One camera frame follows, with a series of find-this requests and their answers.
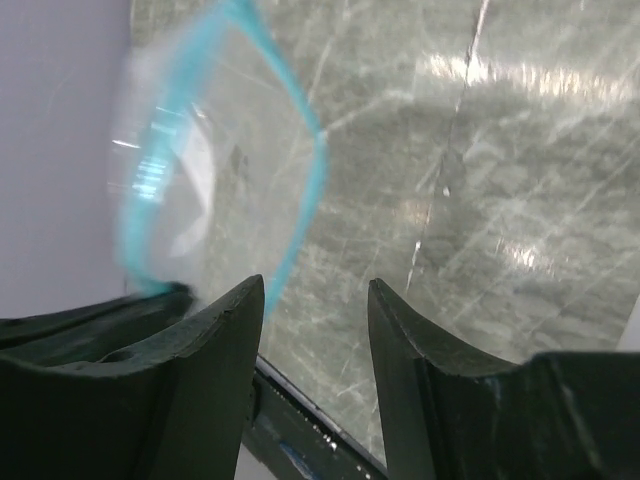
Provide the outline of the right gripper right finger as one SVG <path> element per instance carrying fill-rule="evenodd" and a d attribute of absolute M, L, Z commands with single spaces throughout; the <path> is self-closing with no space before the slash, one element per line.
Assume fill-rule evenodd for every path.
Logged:
<path fill-rule="evenodd" d="M 368 330 L 393 479 L 635 479 L 639 356 L 551 351 L 513 364 L 371 281 Z"/>

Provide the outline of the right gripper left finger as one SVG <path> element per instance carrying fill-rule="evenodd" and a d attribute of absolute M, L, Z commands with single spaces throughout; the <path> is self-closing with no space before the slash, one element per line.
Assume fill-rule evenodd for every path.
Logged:
<path fill-rule="evenodd" d="M 230 479 L 262 329 L 254 275 L 207 307 L 1 349 L 5 479 Z"/>

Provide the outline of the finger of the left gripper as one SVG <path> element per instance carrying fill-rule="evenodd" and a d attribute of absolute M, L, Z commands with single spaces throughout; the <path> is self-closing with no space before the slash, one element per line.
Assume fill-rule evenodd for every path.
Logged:
<path fill-rule="evenodd" d="M 193 301 L 194 297 L 189 287 L 173 282 L 169 284 L 167 292 L 151 297 L 129 295 L 60 312 L 21 318 L 2 318 L 1 349 L 5 350 L 49 337 L 92 321 L 106 319 L 109 315 L 133 314 L 137 317 L 143 313 L 171 308 L 177 313 L 184 313 Z"/>

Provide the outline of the clear zip top bag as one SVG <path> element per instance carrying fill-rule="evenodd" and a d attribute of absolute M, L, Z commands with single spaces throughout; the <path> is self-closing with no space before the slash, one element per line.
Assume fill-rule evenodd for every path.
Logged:
<path fill-rule="evenodd" d="M 214 1 L 134 48 L 112 127 L 127 286 L 209 302 L 263 277 L 275 309 L 323 195 L 326 136 L 253 1 Z"/>

